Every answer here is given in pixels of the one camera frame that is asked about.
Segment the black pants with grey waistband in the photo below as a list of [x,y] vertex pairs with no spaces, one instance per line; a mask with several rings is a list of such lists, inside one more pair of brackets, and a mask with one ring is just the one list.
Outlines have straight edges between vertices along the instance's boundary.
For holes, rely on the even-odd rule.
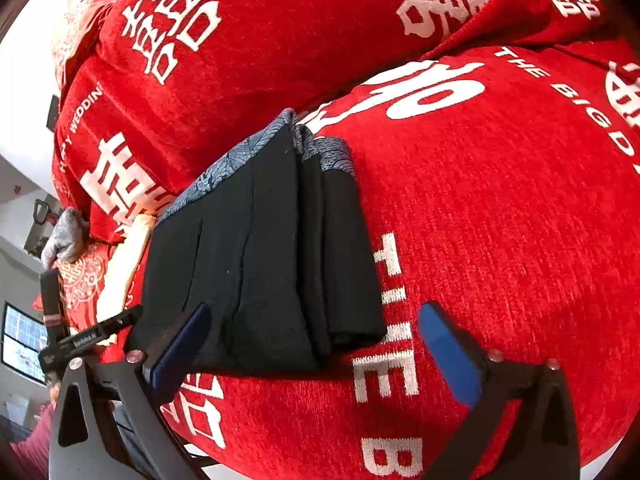
[[160,216],[146,258],[143,348],[185,310],[212,325],[197,370],[321,370],[386,334],[352,153],[284,110],[208,167]]

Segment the window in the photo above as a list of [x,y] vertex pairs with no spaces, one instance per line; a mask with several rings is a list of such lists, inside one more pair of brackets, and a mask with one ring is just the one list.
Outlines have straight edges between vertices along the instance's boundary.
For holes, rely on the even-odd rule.
[[1,326],[1,362],[17,374],[46,383],[39,352],[47,343],[43,322],[5,302]]

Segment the red embroidered pillow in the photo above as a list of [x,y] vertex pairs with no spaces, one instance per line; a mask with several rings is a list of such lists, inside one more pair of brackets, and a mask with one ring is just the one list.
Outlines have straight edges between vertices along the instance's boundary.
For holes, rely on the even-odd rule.
[[74,263],[58,260],[66,299],[66,320],[72,333],[81,332],[96,324],[96,303],[104,289],[104,274],[115,248],[93,242]]

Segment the grey cloth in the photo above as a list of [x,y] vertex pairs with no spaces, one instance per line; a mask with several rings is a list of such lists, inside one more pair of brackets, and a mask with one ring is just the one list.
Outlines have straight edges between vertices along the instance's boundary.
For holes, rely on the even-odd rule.
[[74,263],[85,249],[89,223],[79,210],[66,208],[44,245],[40,260],[44,270],[50,270],[58,261]]

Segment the cream white towel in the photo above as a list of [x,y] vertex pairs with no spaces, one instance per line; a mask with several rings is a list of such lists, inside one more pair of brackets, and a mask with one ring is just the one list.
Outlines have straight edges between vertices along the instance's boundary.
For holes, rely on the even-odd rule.
[[152,214],[138,214],[125,240],[117,245],[107,263],[104,289],[96,303],[96,322],[107,321],[125,310],[134,274],[148,246],[156,220]]

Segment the red wedding bedspread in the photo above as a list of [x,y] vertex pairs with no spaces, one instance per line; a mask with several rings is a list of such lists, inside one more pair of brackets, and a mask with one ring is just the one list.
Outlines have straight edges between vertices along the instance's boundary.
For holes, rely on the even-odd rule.
[[387,336],[307,378],[191,376],[171,427],[253,479],[415,479],[465,414],[419,338],[557,359],[589,462],[639,407],[639,58],[599,32],[384,67],[302,105],[352,148]]

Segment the red folded wedding quilt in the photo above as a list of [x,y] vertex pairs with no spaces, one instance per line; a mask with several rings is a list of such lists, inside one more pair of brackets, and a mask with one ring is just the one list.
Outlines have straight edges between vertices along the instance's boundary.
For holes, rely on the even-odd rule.
[[63,91],[53,184],[114,242],[285,108],[483,40],[545,46],[603,0],[115,0]]

